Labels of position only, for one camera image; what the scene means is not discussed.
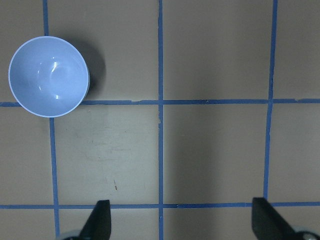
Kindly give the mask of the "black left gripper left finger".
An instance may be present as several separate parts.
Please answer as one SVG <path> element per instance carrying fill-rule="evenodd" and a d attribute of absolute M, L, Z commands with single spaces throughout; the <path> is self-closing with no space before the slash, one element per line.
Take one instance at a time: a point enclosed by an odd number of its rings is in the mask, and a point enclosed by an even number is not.
<path fill-rule="evenodd" d="M 111 237 L 111 206 L 99 200 L 79 233 L 80 240 L 109 240 Z"/>

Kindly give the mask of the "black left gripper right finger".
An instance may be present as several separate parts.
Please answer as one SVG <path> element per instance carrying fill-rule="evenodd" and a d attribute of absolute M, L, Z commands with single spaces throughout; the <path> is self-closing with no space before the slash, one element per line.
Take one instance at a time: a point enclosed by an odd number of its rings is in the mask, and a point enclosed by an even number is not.
<path fill-rule="evenodd" d="M 287 221 L 263 197 L 254 197 L 251 208 L 251 228 L 258 240 L 301 240 Z"/>

